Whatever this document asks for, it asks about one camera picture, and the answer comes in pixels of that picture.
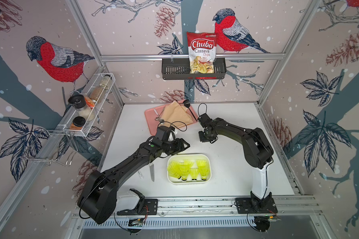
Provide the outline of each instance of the brown paper napkin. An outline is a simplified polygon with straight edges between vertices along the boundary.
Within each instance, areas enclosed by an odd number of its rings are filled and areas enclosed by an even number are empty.
[[[171,104],[165,106],[161,118],[170,123],[181,121],[188,125],[191,124],[193,120],[186,111],[187,108],[185,106],[181,106],[177,101],[173,101]],[[173,125],[178,128],[184,127],[185,125],[181,122],[173,123]],[[167,127],[170,126],[169,123],[164,123],[163,125]]]

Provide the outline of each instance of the wire basket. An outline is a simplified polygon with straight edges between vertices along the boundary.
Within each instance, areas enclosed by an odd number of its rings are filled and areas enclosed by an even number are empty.
[[[100,86],[100,81],[101,79],[105,76],[105,75],[110,75],[110,78],[108,79],[105,87],[101,87]],[[113,86],[115,82],[115,78],[114,75],[112,73],[100,73],[98,74],[96,80],[94,81],[94,83],[91,85],[90,89],[84,93],[82,92],[82,94],[86,94],[88,96],[90,96],[90,94],[95,90],[95,88],[101,87],[101,94],[100,97],[98,98],[98,100],[95,103],[95,106],[93,107],[93,109],[91,110],[91,113],[89,114],[89,116],[85,119],[85,125],[81,128],[81,130],[71,130],[69,129],[73,119],[78,115],[78,111],[75,110],[75,112],[73,113],[73,115],[69,118],[67,124],[64,127],[64,131],[67,132],[68,134],[72,135],[72,136],[80,136],[80,137],[86,137],[90,131],[90,129],[93,126],[93,123],[96,121],[98,113],[100,112],[106,97],[108,96],[109,92],[111,91],[111,88]],[[93,119],[91,121],[88,121],[88,119],[90,118],[90,116],[93,115]]]
[[[188,58],[162,59],[162,78],[169,79],[224,79],[226,75],[225,58],[216,58],[213,62],[214,73],[190,73]]]

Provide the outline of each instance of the pink tray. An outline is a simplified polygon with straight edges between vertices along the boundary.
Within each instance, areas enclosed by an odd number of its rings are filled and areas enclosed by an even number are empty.
[[[179,104],[181,104],[181,103],[183,103],[184,101],[185,101],[185,100],[182,99],[182,100],[177,101],[177,102],[178,102]],[[155,118],[157,118],[157,115],[156,115],[156,113],[154,112],[153,109],[156,109],[157,113],[158,113],[160,116],[162,116],[161,113],[162,113],[162,111],[163,111],[163,109],[165,108],[166,105],[168,105],[168,104],[164,104],[164,105],[162,105],[162,106],[157,106],[157,107],[154,107],[154,108],[145,110],[145,118],[146,118],[146,122],[148,123],[149,131],[150,131],[150,134],[151,134],[151,135],[155,135],[155,134],[156,134],[156,132],[157,132],[157,126],[158,126],[158,124],[159,124],[159,122],[155,120]],[[191,116],[191,118],[193,119],[193,122],[190,123],[190,124],[187,124],[187,125],[191,125],[191,124],[193,124],[193,123],[197,123],[197,120],[194,119],[193,115],[189,112],[189,110],[191,110],[191,111],[193,112],[194,116],[195,116],[196,118],[198,118],[197,113],[194,111],[193,107],[190,106],[190,108],[187,110],[187,113]]]

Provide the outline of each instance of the white table surface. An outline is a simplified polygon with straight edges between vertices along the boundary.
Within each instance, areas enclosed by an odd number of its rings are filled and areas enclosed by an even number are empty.
[[[197,110],[199,104],[192,104]],[[129,104],[124,105],[114,136],[109,146],[102,171],[107,170],[132,155],[139,145],[150,135],[144,111],[159,104]],[[205,105],[200,107],[200,114],[205,112]],[[227,122],[254,129],[264,125],[253,103],[221,103],[207,104],[207,114],[212,119],[217,117]],[[190,148],[181,154],[202,153],[209,157],[212,178],[205,184],[173,185],[167,179],[167,161],[157,158],[154,160],[155,181],[150,179],[149,166],[140,169],[141,179],[137,173],[132,175],[119,189],[126,191],[137,189],[146,197],[191,197],[191,196],[249,196],[252,186],[253,168],[246,162],[242,145],[238,142],[220,136],[218,141],[202,143],[199,141],[199,123],[188,126],[187,131],[178,132],[176,138],[183,138]],[[273,195],[293,195],[294,192],[283,171],[278,156],[274,153],[274,163],[269,166],[268,184]]]

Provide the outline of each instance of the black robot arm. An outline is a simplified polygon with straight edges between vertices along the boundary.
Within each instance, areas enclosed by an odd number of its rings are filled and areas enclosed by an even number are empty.
[[[224,135],[242,144],[249,165],[263,169],[263,166],[271,161],[274,151],[260,128],[242,128],[221,118],[212,120],[206,113],[202,114],[198,121],[204,128],[199,132],[201,142],[214,143],[218,135]]]
[[[175,155],[190,147],[182,138],[175,138],[173,131],[173,127],[160,126],[156,135],[140,144],[137,151],[127,159],[102,173],[93,171],[86,181],[77,205],[96,223],[105,222],[115,209],[118,189],[127,179],[160,157],[162,153]],[[168,141],[170,134],[174,138],[173,141]]]

